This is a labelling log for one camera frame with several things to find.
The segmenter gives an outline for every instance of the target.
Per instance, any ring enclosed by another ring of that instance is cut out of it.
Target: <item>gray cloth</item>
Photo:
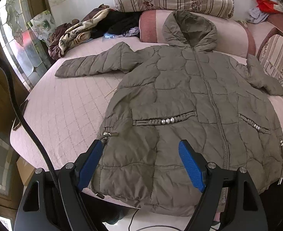
[[[108,139],[89,187],[144,210],[191,216],[201,193],[178,154],[179,141],[186,139],[221,168],[246,167],[263,192],[283,177],[283,133],[261,90],[283,95],[280,83],[264,73],[255,56],[244,66],[213,52],[216,27],[201,16],[175,11],[163,35],[169,46],[134,52],[121,42],[96,56],[66,60],[56,72],[59,77],[127,73],[98,133],[119,135]]]
[[[262,12],[259,8],[251,8],[248,13],[250,17],[247,21],[254,24],[265,21],[269,16],[268,13]]]

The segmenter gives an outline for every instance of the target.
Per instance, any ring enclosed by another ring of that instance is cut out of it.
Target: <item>pocket trim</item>
[[[266,128],[262,128],[261,126],[258,126],[255,122],[253,122],[252,120],[246,118],[245,116],[238,114],[238,116],[243,119],[247,124],[251,125],[254,129],[256,129],[258,132],[263,133],[263,134],[268,134],[270,135],[270,130],[266,129]]]
[[[186,114],[174,116],[174,117],[167,118],[167,119],[149,119],[149,120],[133,121],[133,126],[153,126],[153,125],[164,125],[164,124],[169,125],[169,124],[173,124],[173,123],[176,123],[176,122],[185,121],[186,119],[188,119],[191,116],[197,116],[196,111],[191,111],[191,112],[188,112]]]

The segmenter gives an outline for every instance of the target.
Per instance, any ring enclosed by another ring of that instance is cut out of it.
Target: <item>white floor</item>
[[[106,227],[109,231],[125,231],[128,230],[128,226],[131,222],[132,216],[136,210],[132,209],[122,220],[118,221],[114,225],[109,225],[106,223]],[[149,213],[143,210],[139,210],[134,216],[130,231],[136,231],[140,228],[153,226],[153,225],[166,225],[184,230],[187,226],[190,217],[176,217],[170,215],[162,215]],[[167,227],[154,227],[144,229],[145,231],[173,231],[173,228]]]

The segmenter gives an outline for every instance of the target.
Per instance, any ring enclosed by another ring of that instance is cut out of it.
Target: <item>blue gripper pad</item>
[[[206,185],[203,183],[202,172],[182,141],[179,142],[179,156],[191,179],[191,182],[193,183],[193,186],[203,193]]]
[[[93,176],[93,173],[96,169],[96,166],[99,163],[103,153],[103,145],[102,142],[99,141],[93,148],[91,154],[88,159],[84,163],[84,166],[79,172],[79,182],[77,184],[77,188],[82,191],[85,187],[88,187],[90,180]]]

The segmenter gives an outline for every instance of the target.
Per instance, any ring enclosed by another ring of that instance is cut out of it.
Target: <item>jacket's right sleeve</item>
[[[56,71],[57,77],[79,77],[121,70],[128,73],[151,57],[153,47],[134,52],[124,42],[119,42],[98,55],[66,60]]]
[[[253,87],[264,88],[269,95],[283,96],[283,87],[280,82],[264,72],[264,68],[256,56],[249,54],[246,62],[247,65],[242,65],[235,59],[230,58],[231,65]]]

